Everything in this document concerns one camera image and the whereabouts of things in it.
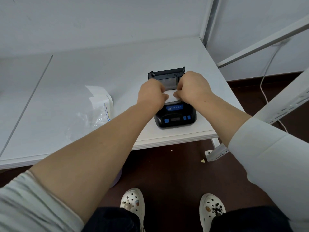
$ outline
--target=white metal rack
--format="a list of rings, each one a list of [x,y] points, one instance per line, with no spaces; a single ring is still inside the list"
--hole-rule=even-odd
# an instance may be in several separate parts
[[[206,26],[204,29],[212,29],[214,25],[214,20],[208,21],[207,24],[211,26]],[[230,63],[236,62],[250,54],[258,52],[268,46],[275,43],[281,42],[291,36],[294,36],[300,32],[303,32],[309,28],[309,15],[304,18],[292,23],[291,25],[281,29],[280,31],[262,39],[261,41],[241,50],[240,52],[222,60],[217,63],[218,68],[224,67]],[[201,36],[207,39],[201,39],[207,43],[209,35],[201,34]],[[285,89],[283,89],[276,97],[274,97],[268,104],[266,104],[259,112],[257,112],[253,117],[264,121],[268,124],[272,124],[275,121],[281,119],[294,109],[298,108],[300,105],[309,100],[309,68],[306,69],[302,74],[300,74],[293,82],[291,82]],[[214,146],[213,151],[206,151],[205,155],[207,161],[215,161],[229,152],[228,148],[224,144],[219,144],[217,138],[212,139]]]

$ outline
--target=black pants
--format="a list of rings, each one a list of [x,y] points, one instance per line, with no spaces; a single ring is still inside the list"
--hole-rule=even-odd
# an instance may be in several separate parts
[[[97,208],[84,232],[140,232],[137,215],[123,208]],[[210,232],[292,232],[288,218],[276,207],[261,206],[230,211],[215,217]]]

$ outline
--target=portable label printer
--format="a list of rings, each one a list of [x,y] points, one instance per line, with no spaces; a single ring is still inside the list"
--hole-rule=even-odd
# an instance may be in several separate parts
[[[178,82],[184,74],[185,67],[148,73],[148,79],[159,80],[166,90],[177,89]],[[165,103],[164,107],[154,116],[159,128],[172,128],[190,125],[196,121],[196,110],[189,104],[176,101]]]

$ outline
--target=forearm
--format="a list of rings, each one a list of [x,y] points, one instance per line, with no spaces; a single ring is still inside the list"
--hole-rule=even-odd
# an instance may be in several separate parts
[[[251,117],[213,93],[191,104],[209,121],[226,146],[237,130]]]
[[[87,136],[40,161],[30,171],[86,222],[155,113],[145,103],[134,105]]]

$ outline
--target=power cord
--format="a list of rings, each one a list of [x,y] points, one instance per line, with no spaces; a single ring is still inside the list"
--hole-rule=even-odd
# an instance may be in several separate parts
[[[265,98],[265,100],[266,100],[266,103],[268,103],[268,100],[267,100],[267,97],[266,97],[266,95],[265,95],[265,93],[264,93],[264,91],[263,91],[263,89],[262,89],[262,83],[263,83],[263,81],[264,81],[264,78],[265,78],[265,76],[266,76],[266,73],[267,73],[267,71],[268,71],[268,68],[269,68],[270,64],[272,63],[273,59],[275,58],[276,54],[277,54],[278,51],[281,49],[281,47],[284,46],[284,45],[286,45],[289,41],[290,41],[290,38],[285,39],[285,40],[279,42],[278,44],[273,45],[273,46],[277,46],[277,49],[276,49],[276,51],[273,53],[272,57],[270,58],[270,61],[269,61],[268,65],[267,65],[267,67],[266,67],[265,73],[264,73],[263,78],[262,78],[261,83],[260,83],[260,89],[261,89],[262,94],[264,95],[264,98]],[[282,122],[281,122],[280,120],[278,120],[278,122],[282,125],[282,127],[283,127],[284,130],[285,130],[285,132],[288,133],[288,130],[286,129],[286,127],[284,126],[284,124],[282,124]]]

